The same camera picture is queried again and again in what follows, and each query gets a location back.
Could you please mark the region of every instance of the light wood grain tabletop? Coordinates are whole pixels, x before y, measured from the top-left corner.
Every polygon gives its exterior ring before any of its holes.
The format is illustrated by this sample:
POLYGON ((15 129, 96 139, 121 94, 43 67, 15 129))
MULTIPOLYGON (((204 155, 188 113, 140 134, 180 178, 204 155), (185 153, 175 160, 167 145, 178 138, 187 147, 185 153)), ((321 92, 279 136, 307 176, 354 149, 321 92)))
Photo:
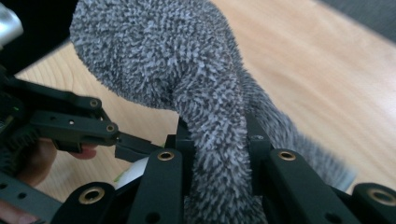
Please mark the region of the light wood grain tabletop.
MULTIPOLYGON (((357 172, 354 185, 396 189, 396 46, 313 0, 215 0, 247 70, 298 128, 357 172)), ((127 102, 99 84, 67 44, 19 78, 98 97, 120 130, 164 143, 178 116, 127 102)), ((59 152, 40 190, 64 201, 77 187, 113 180, 129 162, 114 147, 79 161, 59 152)))

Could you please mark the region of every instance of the wooden surface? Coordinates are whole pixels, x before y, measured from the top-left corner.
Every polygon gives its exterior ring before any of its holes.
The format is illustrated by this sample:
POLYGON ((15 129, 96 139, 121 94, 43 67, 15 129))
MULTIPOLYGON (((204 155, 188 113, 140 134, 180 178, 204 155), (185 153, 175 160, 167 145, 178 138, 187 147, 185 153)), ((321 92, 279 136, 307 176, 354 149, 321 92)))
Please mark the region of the wooden surface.
MULTIPOLYGON (((396 189, 396 46, 312 0, 216 0, 246 68, 300 130, 354 167, 354 184, 396 189)), ((68 44, 20 78, 99 97, 123 132, 161 145, 177 114, 135 105, 101 86, 68 44)), ((113 183, 129 163, 114 147, 90 161, 60 152, 38 186, 63 201, 92 181, 113 183)))

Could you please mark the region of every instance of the silver metallic object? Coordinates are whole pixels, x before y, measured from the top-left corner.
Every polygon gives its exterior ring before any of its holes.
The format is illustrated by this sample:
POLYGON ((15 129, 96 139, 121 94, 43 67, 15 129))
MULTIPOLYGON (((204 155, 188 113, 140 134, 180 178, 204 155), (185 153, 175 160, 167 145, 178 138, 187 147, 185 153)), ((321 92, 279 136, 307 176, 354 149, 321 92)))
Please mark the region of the silver metallic object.
POLYGON ((0 49, 23 33, 18 16, 0 3, 0 49))

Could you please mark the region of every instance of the fuzzy fabric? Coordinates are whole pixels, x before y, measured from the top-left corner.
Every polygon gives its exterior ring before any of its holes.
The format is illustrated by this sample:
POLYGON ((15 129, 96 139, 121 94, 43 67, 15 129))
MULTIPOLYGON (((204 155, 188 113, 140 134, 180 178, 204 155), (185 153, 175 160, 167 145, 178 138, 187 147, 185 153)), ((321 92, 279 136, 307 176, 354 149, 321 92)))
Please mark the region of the fuzzy fabric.
POLYGON ((207 0, 80 0, 70 28, 79 58, 119 96, 175 110, 196 146, 187 223, 265 223, 251 194, 246 111, 276 148, 298 151, 337 188, 352 175, 298 132, 242 65, 207 0))

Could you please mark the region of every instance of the gray carpet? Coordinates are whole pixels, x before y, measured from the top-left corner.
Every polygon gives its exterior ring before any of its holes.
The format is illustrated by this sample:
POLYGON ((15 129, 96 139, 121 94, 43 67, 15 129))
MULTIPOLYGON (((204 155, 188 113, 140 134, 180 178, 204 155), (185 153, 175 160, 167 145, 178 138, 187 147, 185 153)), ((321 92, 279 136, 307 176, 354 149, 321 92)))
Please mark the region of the gray carpet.
POLYGON ((396 43, 396 0, 321 0, 396 43))

